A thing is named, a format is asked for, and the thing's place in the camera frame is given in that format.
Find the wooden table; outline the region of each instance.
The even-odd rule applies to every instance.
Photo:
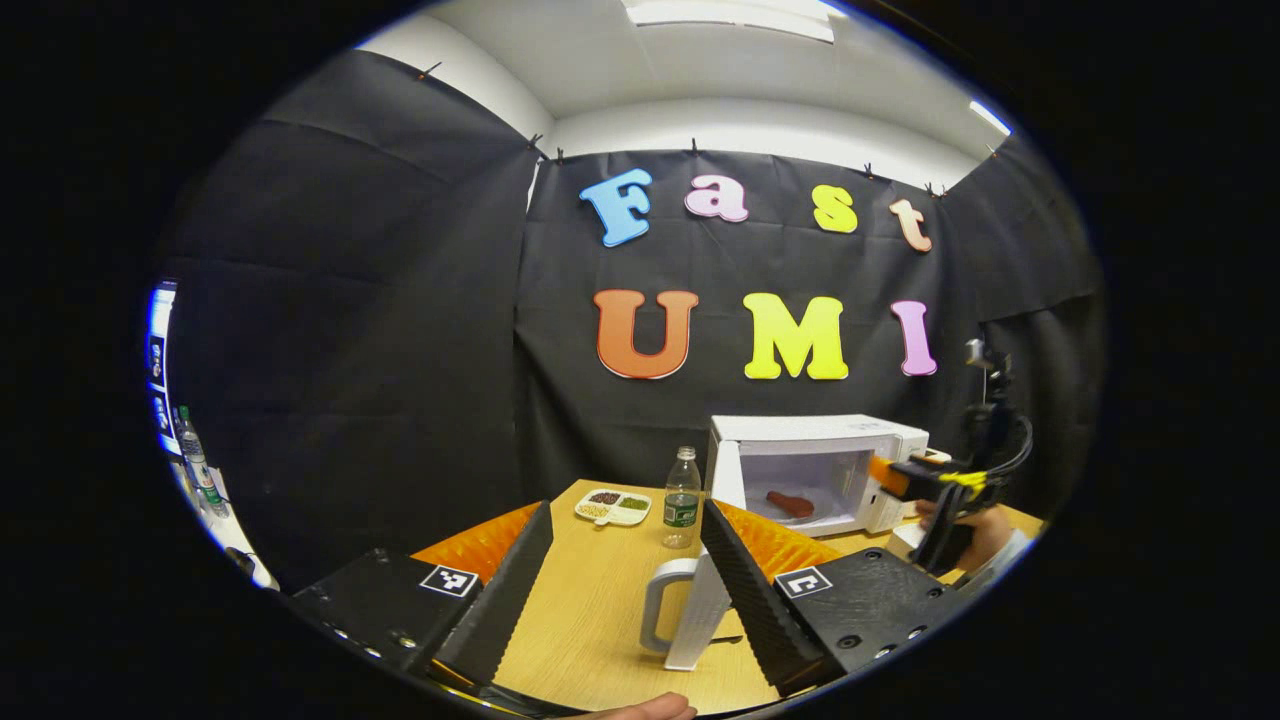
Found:
[[[618,488],[648,496],[649,515],[637,525],[598,528],[573,506],[588,492]],[[577,480],[552,501],[552,543],[494,683],[520,693],[584,710],[644,702],[664,692],[689,698],[700,714],[726,712],[774,702],[746,639],[713,643],[691,673],[666,670],[663,657],[640,646],[645,585],[658,565],[696,557],[699,543],[685,550],[662,546],[662,488]],[[1010,510],[1014,525],[1034,537],[1039,521]],[[854,532],[823,542],[844,553],[884,547],[890,533]],[[942,578],[954,582],[959,571]],[[669,585],[658,635],[672,637],[690,583]],[[716,638],[742,635],[730,610]]]

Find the white wall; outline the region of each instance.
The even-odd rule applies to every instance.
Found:
[[[547,135],[554,119],[516,76],[492,55],[440,20],[417,13],[358,46],[419,69],[436,63],[431,77],[488,108],[520,135]]]
[[[836,110],[742,99],[644,102],[557,120],[538,145],[552,158],[616,150],[763,152],[872,172],[915,187],[954,187],[982,158],[879,120]]]

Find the person's hand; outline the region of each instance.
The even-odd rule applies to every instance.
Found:
[[[920,528],[929,529],[933,515],[938,510],[937,503],[928,500],[916,500],[915,510],[920,514]],[[956,560],[956,568],[965,573],[972,573],[982,568],[983,564],[1000,552],[1000,548],[1005,547],[1009,538],[1014,537],[1014,527],[1009,524],[1009,515],[998,505],[979,510],[968,518],[960,518],[956,520],[956,524],[973,527],[973,542],[969,543],[969,547]]]
[[[639,705],[572,715],[564,720],[692,720],[696,715],[698,708],[689,706],[687,697],[667,693]]]

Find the colorful foam letter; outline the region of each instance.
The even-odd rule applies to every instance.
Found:
[[[902,360],[904,375],[932,375],[938,372],[938,364],[929,357],[929,338],[924,334],[923,302],[900,300],[890,309],[902,323],[902,345],[906,346],[906,360]]]
[[[704,218],[719,215],[731,223],[746,219],[744,204],[746,190],[742,188],[742,183],[724,176],[698,176],[692,184],[700,188],[714,184],[717,190],[695,190],[686,195],[685,208],[689,208],[690,213]]]
[[[689,314],[698,305],[696,295],[680,290],[658,293],[658,305],[667,309],[667,340],[657,355],[641,355],[635,348],[636,307],[644,305],[644,293],[602,290],[594,300],[600,309],[595,351],[613,374],[655,380],[684,366],[689,357]]]
[[[858,227],[858,214],[854,213],[854,199],[849,191],[833,184],[819,184],[813,188],[813,219],[818,227],[831,232],[854,232]]]
[[[598,182],[577,195],[580,200],[590,200],[600,222],[604,223],[604,246],[613,247],[628,240],[635,240],[649,232],[649,220],[636,218],[631,210],[649,211],[649,196],[636,184],[649,184],[653,176],[636,168],[604,182]]]
[[[920,233],[920,223],[924,222],[924,215],[911,208],[910,200],[904,197],[893,202],[888,206],[888,211],[897,215],[897,222],[902,225],[902,237],[906,238],[908,245],[920,252],[928,252],[933,247],[933,241]]]
[[[753,292],[742,299],[742,305],[755,318],[755,341],[751,361],[744,370],[756,380],[772,380],[782,374],[773,360],[773,347],[787,365],[791,377],[799,377],[809,350],[809,377],[815,380],[842,380],[849,377],[849,365],[840,354],[840,313],[845,306],[835,297],[814,297],[805,309],[804,319],[796,325],[782,299],[769,292]]]

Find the water bottle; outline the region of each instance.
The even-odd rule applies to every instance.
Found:
[[[696,456],[692,447],[681,447],[676,451],[676,464],[667,474],[667,501],[662,514],[662,544],[666,547],[689,547],[694,542],[694,524],[703,492],[703,477],[694,462]]]
[[[205,505],[219,518],[229,518],[230,510],[223,502],[223,496],[218,495],[218,486],[214,477],[209,474],[209,465],[205,464],[205,448],[200,445],[200,436],[191,424],[191,413],[186,405],[178,409],[182,415],[182,432],[178,434],[178,445],[182,447],[182,456],[187,461],[187,474],[200,487],[205,497]]]

